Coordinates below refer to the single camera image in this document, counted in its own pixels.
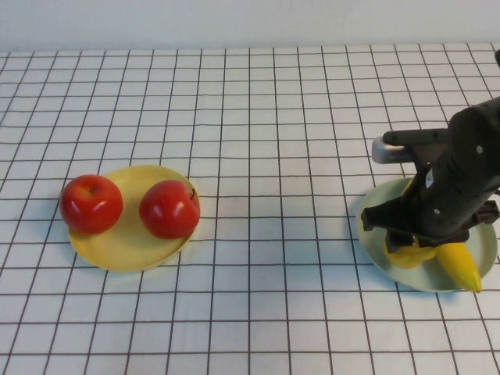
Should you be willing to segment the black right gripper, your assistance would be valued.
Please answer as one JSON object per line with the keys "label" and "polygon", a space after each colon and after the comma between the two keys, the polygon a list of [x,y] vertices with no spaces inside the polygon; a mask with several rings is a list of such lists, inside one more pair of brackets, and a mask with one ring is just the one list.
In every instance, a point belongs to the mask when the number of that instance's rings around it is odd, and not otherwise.
{"label": "black right gripper", "polygon": [[[436,248],[464,243],[470,237],[467,229],[499,218],[499,208],[491,200],[499,188],[498,135],[453,138],[446,132],[426,132],[419,144],[432,145],[441,152],[426,166],[412,195],[383,202],[380,196],[367,195],[362,202],[362,228],[389,230],[385,237],[389,252],[403,246]],[[426,238],[397,231],[451,236]]]}

